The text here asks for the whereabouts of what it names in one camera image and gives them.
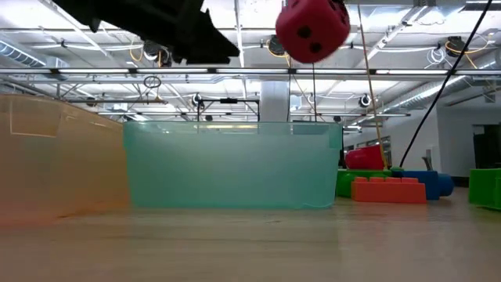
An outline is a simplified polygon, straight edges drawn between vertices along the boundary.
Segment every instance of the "plastic storage bin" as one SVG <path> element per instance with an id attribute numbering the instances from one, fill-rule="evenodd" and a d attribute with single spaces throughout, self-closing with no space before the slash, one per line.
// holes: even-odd
<path id="1" fill-rule="evenodd" d="M 133 121 L 124 144 L 139 208 L 328 208 L 341 127 Z"/>

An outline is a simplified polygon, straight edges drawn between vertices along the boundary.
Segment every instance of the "wooden floor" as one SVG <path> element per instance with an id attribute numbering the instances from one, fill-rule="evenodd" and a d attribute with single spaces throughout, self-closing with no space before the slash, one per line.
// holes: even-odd
<path id="1" fill-rule="evenodd" d="M 169 210 L 0 230 L 0 281 L 501 281 L 501 212 L 429 205 Z"/>

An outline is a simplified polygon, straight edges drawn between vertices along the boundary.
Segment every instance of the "ceiling light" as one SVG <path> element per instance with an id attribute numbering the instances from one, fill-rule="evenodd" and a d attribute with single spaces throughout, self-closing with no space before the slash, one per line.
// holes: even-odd
<path id="1" fill-rule="evenodd" d="M 0 69 L 0 74 L 51 74 L 50 69 L 38 68 L 13 68 L 13 69 Z"/>
<path id="2" fill-rule="evenodd" d="M 360 97 L 359 99 L 359 106 L 362 108 L 367 108 L 370 105 L 370 97 L 365 94 L 363 97 Z"/>
<path id="3" fill-rule="evenodd" d="M 467 4 L 487 4 L 487 0 L 485 1 L 467 1 Z M 492 4 L 500 4 L 501 1 L 492 1 Z"/>
<path id="4" fill-rule="evenodd" d="M 313 70 L 296 70 L 297 74 L 313 74 Z M 315 74 L 367 74 L 366 70 L 329 70 L 329 69 L 316 69 Z"/>
<path id="5" fill-rule="evenodd" d="M 135 116 L 133 116 L 131 118 L 134 119 L 135 121 L 148 121 L 148 119 L 146 117 L 143 117 L 140 114 L 136 114 Z"/>
<path id="6" fill-rule="evenodd" d="M 462 75 L 501 75 L 501 70 L 456 70 Z"/>
<path id="7" fill-rule="evenodd" d="M 128 69 L 59 69 L 61 74 L 128 74 Z"/>
<path id="8" fill-rule="evenodd" d="M 258 125 L 194 125 L 194 128 L 207 128 L 207 129 L 255 129 Z"/>
<path id="9" fill-rule="evenodd" d="M 127 62 L 127 64 L 130 64 L 130 65 L 132 65 L 132 66 L 134 66 L 134 67 L 138 67 L 138 65 L 136 65 L 136 64 L 135 64 L 134 62 L 132 62 L 132 61 L 128 61 L 128 62 Z"/>
<path id="10" fill-rule="evenodd" d="M 467 1 L 463 11 L 482 11 L 487 1 Z M 501 1 L 492 1 L 490 10 L 497 11 L 500 8 Z"/>
<path id="11" fill-rule="evenodd" d="M 479 67 L 479 69 L 485 69 L 486 67 L 490 67 L 490 66 L 495 65 L 495 64 L 496 64 L 496 62 L 495 62 L 495 61 L 492 61 L 491 63 L 487 63 L 487 64 L 485 64 L 485 65 L 483 65 L 483 66 Z"/>
<path id="12" fill-rule="evenodd" d="M 138 74 L 206 74 L 206 68 L 143 68 L 138 69 Z"/>
<path id="13" fill-rule="evenodd" d="M 287 74 L 288 69 L 243 69 L 243 68 L 218 68 L 218 74 Z"/>
<path id="14" fill-rule="evenodd" d="M 427 75 L 427 74 L 447 74 L 448 70 L 376 70 L 376 74 L 410 74 L 410 75 Z"/>

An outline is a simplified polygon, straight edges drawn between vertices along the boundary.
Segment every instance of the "red block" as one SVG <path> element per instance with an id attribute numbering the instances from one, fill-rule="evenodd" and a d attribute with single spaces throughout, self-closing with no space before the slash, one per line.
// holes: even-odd
<path id="1" fill-rule="evenodd" d="M 371 177 L 367 182 L 357 177 L 351 183 L 351 198 L 364 202 L 426 204 L 426 189 L 417 179 Z"/>

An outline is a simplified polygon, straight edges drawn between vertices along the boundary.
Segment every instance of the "fluorescent light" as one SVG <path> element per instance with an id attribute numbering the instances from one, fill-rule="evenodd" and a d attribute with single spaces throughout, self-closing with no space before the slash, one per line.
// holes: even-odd
<path id="1" fill-rule="evenodd" d="M 0 69 L 0 74 L 50 74 L 49 69 L 38 69 L 38 68 L 12 68 L 12 69 Z"/>
<path id="2" fill-rule="evenodd" d="M 218 68 L 218 74 L 287 74 L 287 69 L 244 69 L 244 68 Z"/>
<path id="3" fill-rule="evenodd" d="M 492 61 L 491 63 L 487 63 L 487 64 L 485 64 L 485 65 L 483 65 L 483 66 L 479 67 L 479 69 L 485 69 L 486 67 L 490 67 L 491 65 L 494 65 L 494 64 L 496 64 L 496 62 L 495 62 L 495 61 Z"/>
<path id="4" fill-rule="evenodd" d="M 131 117 L 135 121 L 148 121 L 146 117 L 143 117 L 142 115 L 136 114 L 135 116 Z"/>
<path id="5" fill-rule="evenodd" d="M 296 70 L 297 74 L 313 74 L 313 70 Z M 329 70 L 329 69 L 317 69 L 315 74 L 367 74 L 366 70 Z"/>
<path id="6" fill-rule="evenodd" d="M 447 74 L 448 70 L 376 70 L 376 74 Z"/>
<path id="7" fill-rule="evenodd" d="M 467 1 L 467 4 L 487 4 L 487 1 Z M 492 1 L 492 4 L 501 4 L 501 1 Z"/>
<path id="8" fill-rule="evenodd" d="M 456 70 L 462 75 L 501 75 L 501 70 Z"/>
<path id="9" fill-rule="evenodd" d="M 198 125 L 198 128 L 207 128 L 207 129 L 255 129 L 257 125 Z"/>
<path id="10" fill-rule="evenodd" d="M 128 62 L 127 62 L 127 64 L 130 64 L 130 65 L 132 65 L 132 66 L 134 66 L 134 67 L 136 67 L 136 68 L 138 67 L 138 65 L 136 65 L 136 64 L 135 64 L 134 62 L 132 62 L 132 61 L 128 61 Z"/>
<path id="11" fill-rule="evenodd" d="M 143 68 L 137 69 L 139 74 L 206 74 L 206 68 Z"/>
<path id="12" fill-rule="evenodd" d="M 128 69 L 59 69 L 61 74 L 128 74 Z"/>

